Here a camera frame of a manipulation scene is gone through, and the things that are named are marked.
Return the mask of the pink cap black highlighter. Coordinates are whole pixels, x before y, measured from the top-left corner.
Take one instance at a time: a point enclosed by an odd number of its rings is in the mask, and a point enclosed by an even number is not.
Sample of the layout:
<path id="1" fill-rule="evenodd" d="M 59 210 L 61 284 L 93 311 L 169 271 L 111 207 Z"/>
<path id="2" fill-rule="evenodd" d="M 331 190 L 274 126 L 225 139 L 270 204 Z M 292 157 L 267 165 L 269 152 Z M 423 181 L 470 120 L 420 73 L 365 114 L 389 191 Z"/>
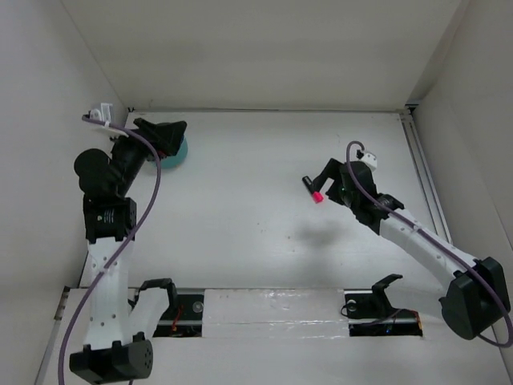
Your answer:
<path id="1" fill-rule="evenodd" d="M 307 189 L 309 195 L 312 197 L 313 201 L 316 204 L 321 203 L 324 200 L 322 194 L 316 190 L 313 181 L 308 176 L 303 176 L 301 178 L 303 185 Z"/>

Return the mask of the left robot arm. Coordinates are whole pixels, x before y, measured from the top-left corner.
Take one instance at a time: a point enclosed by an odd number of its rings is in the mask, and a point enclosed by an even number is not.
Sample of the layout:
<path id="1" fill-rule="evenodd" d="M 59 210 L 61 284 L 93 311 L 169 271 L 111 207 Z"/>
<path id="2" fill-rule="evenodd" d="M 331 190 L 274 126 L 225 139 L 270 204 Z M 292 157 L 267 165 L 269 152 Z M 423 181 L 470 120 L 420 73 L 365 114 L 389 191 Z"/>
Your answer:
<path id="1" fill-rule="evenodd" d="M 83 192 L 87 252 L 93 280 L 79 303 L 91 305 L 81 351 L 59 351 L 58 382 L 64 368 L 89 384 L 112 384 L 149 377 L 153 367 L 151 339 L 161 318 L 178 310 L 176 286 L 170 278 L 145 281 L 134 301 L 128 298 L 129 264 L 135 235 L 156 202 L 158 185 L 142 215 L 127 193 L 143 164 L 174 157 L 184 143 L 187 123 L 154 124 L 142 118 L 133 129 L 122 128 L 110 154 L 91 148 L 75 159 Z"/>

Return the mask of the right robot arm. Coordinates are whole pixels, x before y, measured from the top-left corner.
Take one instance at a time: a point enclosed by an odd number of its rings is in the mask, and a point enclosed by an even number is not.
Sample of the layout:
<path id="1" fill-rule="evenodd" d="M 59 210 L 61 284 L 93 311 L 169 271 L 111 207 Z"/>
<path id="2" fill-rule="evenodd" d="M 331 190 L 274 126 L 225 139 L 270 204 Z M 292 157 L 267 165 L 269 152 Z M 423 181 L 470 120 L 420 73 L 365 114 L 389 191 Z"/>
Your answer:
<path id="1" fill-rule="evenodd" d="M 314 179 L 303 177 L 317 203 L 329 200 L 348 208 L 357 221 L 394 243 L 440 283 L 434 307 L 460 338 L 472 340 L 503 319 L 512 328 L 511 304 L 503 267 L 492 257 L 478 259 L 450 245 L 422 225 L 404 204 L 377 190 L 373 155 L 342 163 L 330 159 Z"/>

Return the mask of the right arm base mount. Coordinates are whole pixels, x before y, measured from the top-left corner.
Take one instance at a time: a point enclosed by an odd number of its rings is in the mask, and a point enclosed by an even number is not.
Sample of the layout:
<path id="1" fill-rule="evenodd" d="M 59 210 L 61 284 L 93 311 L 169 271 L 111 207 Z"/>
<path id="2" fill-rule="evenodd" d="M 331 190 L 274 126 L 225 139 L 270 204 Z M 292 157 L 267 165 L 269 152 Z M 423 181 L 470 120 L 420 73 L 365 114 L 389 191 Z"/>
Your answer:
<path id="1" fill-rule="evenodd" d="M 422 337 L 422 323 L 417 311 L 393 307 L 386 289 L 401 274 L 390 274 L 370 289 L 344 290 L 345 303 L 340 309 L 348 319 L 350 337 Z"/>

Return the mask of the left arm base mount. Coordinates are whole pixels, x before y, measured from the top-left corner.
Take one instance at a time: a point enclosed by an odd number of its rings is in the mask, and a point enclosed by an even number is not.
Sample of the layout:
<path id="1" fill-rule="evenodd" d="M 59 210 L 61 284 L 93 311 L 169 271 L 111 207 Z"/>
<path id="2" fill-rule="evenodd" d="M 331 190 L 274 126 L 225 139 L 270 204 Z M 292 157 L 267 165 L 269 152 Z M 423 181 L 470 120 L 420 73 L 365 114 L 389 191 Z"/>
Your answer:
<path id="1" fill-rule="evenodd" d="M 178 307 L 167 310 L 157 324 L 154 337 L 195 338 L 202 335 L 203 294 L 178 294 Z"/>

